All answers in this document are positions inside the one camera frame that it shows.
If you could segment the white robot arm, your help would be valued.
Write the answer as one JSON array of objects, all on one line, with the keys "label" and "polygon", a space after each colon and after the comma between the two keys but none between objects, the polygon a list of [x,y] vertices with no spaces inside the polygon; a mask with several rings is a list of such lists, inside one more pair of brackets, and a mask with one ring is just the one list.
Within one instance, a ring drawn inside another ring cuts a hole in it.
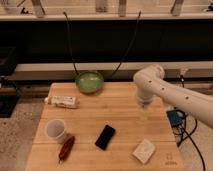
[{"label": "white robot arm", "polygon": [[163,67],[158,64],[147,66],[134,74],[138,103],[148,105],[157,95],[213,129],[213,97],[168,83],[163,80],[164,75]]}]

